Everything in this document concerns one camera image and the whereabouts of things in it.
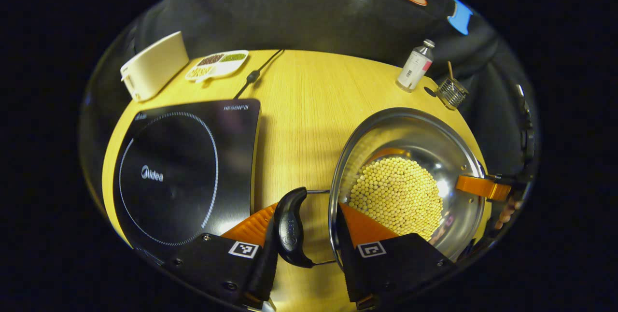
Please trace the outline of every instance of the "pot handle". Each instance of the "pot handle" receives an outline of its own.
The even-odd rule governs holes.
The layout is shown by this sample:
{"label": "pot handle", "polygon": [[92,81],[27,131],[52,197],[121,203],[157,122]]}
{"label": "pot handle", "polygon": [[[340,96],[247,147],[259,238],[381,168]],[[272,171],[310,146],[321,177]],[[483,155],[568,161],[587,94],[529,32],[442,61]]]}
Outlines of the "pot handle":
{"label": "pot handle", "polygon": [[307,198],[306,187],[298,187],[285,194],[277,204],[272,219],[279,235],[279,254],[288,263],[301,268],[312,268],[315,263],[303,252],[303,224],[300,204]]}

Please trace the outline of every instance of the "power cord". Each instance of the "power cord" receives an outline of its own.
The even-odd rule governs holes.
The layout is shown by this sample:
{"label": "power cord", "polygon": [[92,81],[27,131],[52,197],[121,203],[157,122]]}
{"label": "power cord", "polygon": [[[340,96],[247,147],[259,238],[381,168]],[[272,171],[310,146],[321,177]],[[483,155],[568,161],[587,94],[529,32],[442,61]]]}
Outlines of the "power cord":
{"label": "power cord", "polygon": [[283,50],[284,49],[280,49],[274,54],[272,54],[272,56],[268,59],[268,61],[264,62],[264,64],[259,69],[249,73],[249,75],[247,76],[247,82],[245,83],[245,85],[242,86],[242,89],[240,89],[240,91],[236,94],[236,96],[234,96],[235,100],[238,100],[238,97],[240,97],[242,92],[245,89],[247,89],[247,86],[249,86],[249,84],[253,84],[255,83],[256,80],[258,80],[258,77],[260,77],[260,71],[262,70],[262,68],[264,68],[265,65],[267,65],[275,56],[277,56],[278,53],[282,52]]}

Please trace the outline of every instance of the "screw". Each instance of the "screw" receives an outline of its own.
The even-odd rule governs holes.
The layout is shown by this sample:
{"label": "screw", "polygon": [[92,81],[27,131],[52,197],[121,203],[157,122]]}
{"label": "screw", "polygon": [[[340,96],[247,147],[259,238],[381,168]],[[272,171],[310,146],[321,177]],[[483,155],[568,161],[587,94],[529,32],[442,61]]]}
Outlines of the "screw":
{"label": "screw", "polygon": [[227,290],[236,290],[238,289],[238,286],[232,282],[225,282],[223,283],[223,288]]}

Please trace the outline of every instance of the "induction cooktop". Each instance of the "induction cooktop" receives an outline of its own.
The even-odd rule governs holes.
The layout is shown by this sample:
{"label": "induction cooktop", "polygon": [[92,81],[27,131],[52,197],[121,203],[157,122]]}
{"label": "induction cooktop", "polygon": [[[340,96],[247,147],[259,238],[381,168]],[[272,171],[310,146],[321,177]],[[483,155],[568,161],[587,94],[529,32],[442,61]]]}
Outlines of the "induction cooktop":
{"label": "induction cooktop", "polygon": [[131,245],[157,264],[201,233],[252,213],[260,102],[206,101],[136,114],[114,171],[114,205]]}

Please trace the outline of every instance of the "black background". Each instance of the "black background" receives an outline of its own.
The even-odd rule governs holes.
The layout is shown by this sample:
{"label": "black background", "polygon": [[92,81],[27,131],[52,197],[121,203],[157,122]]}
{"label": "black background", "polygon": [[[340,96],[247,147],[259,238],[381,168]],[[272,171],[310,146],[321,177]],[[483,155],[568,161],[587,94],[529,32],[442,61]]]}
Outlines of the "black background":
{"label": "black background", "polygon": [[[17,310],[222,310],[130,251],[88,197],[78,163],[86,81],[112,39],[157,1],[4,0],[10,154],[2,302]],[[402,310],[609,310],[612,0],[462,1],[503,34],[538,92],[541,171],[503,241]]]}

